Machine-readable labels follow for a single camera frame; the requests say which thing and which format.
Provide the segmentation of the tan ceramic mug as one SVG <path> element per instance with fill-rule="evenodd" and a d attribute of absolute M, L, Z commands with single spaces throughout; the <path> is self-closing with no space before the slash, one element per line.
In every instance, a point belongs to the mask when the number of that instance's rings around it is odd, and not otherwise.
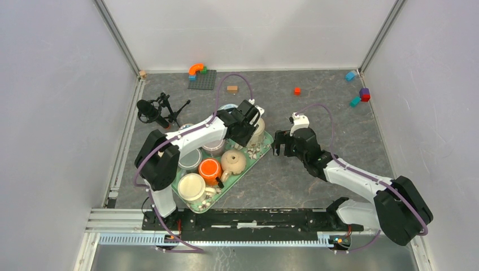
<path fill-rule="evenodd" d="M 224 172 L 221 178 L 223 182 L 226 182 L 232 175 L 241 174 L 247 166 L 245 155 L 238 150 L 224 152 L 220 163 Z"/>

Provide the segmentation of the light blue ribbed mug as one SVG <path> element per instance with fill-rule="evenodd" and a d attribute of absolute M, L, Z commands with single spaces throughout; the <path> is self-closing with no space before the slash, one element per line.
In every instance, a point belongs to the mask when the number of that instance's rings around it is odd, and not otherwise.
<path fill-rule="evenodd" d="M 226 111 L 226 112 L 232 112 L 235 108 L 237 108 L 238 106 L 236 104 L 233 104 L 233 103 L 230 103 L 230 104 L 225 104 L 221 107 L 218 108 L 217 111 Z"/>

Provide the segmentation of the floral cream mug green inside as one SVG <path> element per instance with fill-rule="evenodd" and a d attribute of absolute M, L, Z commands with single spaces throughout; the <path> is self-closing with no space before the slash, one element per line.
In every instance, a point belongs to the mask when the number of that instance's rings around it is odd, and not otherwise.
<path fill-rule="evenodd" d="M 253 148 L 261 144 L 264 140 L 265 122 L 260 118 L 256 124 L 256 129 L 246 145 L 246 148 Z"/>

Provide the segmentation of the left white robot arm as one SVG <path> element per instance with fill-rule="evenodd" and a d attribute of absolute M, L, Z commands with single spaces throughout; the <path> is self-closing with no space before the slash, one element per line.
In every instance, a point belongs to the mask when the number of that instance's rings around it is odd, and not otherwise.
<path fill-rule="evenodd" d="M 134 164 L 133 184 L 147 190 L 153 201 L 156 223 L 164 230 L 177 224 L 177 209 L 171 185 L 176 178 L 179 160 L 203 145 L 230 139 L 245 147 L 264 114 L 254 100 L 243 100 L 236 108 L 216 110 L 205 120 L 186 129 L 162 133 L 152 131 L 142 145 Z"/>

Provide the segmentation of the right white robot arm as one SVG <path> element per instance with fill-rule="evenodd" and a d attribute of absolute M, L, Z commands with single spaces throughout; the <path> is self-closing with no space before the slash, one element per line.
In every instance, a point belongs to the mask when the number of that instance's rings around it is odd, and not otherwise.
<path fill-rule="evenodd" d="M 311 176 L 347 188 L 365 200 L 342 197 L 334 201 L 326 209 L 331 229 L 350 224 L 377 229 L 400 246 L 429 233 L 433 214 L 409 178 L 375 176 L 352 166 L 323 150 L 311 128 L 276 131 L 272 149 L 275 155 L 284 150 L 285 156 L 298 158 Z"/>

